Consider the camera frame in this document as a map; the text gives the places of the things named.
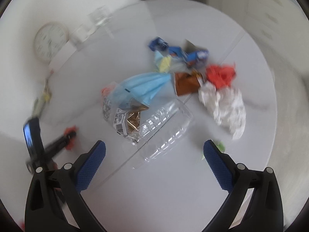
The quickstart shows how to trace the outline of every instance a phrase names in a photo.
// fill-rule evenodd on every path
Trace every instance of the crumpled white paper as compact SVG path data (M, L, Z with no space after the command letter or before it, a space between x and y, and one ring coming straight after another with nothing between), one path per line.
M246 110L239 89L216 87L206 82L198 91L199 100L218 125L228 127L233 139L239 139L245 130Z

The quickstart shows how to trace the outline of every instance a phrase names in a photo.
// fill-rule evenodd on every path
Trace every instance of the white table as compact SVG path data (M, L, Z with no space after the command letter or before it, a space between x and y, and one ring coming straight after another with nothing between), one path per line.
M202 158L207 139L220 139L236 162L264 170L272 150L277 106L271 72L253 39L231 18L188 0L150 0L116 12L109 25L92 35L50 80L53 98L41 120L44 142L77 125L78 144L56 162L74 162L101 139L106 157L88 190L82 193L108 231L202 231L227 196ZM234 87L240 88L247 111L240 140L217 126L199 103L185 96L195 117L188 136L161 158L133 169L135 150L101 114L100 90L112 81L154 70L147 45L160 36L170 45L188 39L210 51L210 63L236 63ZM176 97L172 84L160 92Z

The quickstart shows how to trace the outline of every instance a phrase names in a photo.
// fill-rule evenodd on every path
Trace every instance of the textured blue pad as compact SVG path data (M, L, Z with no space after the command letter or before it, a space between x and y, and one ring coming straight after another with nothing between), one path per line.
M86 190L103 161L106 153L104 142L100 142L77 173L75 188L78 193Z
M204 156L207 160L214 176L217 178L223 190L227 190L231 193L233 184L233 174L227 168L223 160L221 159L219 149L215 148L210 140L206 141L204 144Z

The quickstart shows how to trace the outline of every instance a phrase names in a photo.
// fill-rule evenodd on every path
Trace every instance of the drawer handle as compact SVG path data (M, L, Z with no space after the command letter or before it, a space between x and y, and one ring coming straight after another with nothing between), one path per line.
M272 1L274 1L275 3L278 3L280 6L283 7L283 4L282 4L282 2L280 0L272 0Z
M276 23L276 24L279 23L279 21L278 21L277 18L275 18L275 17L269 15L267 12L265 13L265 16L266 16L270 21L273 21L273 22Z
M268 39L272 40L272 36L271 36L269 33L267 33L267 32L265 32L265 31L262 30L262 34L263 34L265 37L267 37Z

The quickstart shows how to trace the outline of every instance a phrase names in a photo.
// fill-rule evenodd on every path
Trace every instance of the clock face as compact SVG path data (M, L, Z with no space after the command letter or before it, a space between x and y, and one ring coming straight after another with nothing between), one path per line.
M34 38L34 51L37 57L49 63L69 40L65 26L51 22L39 29Z

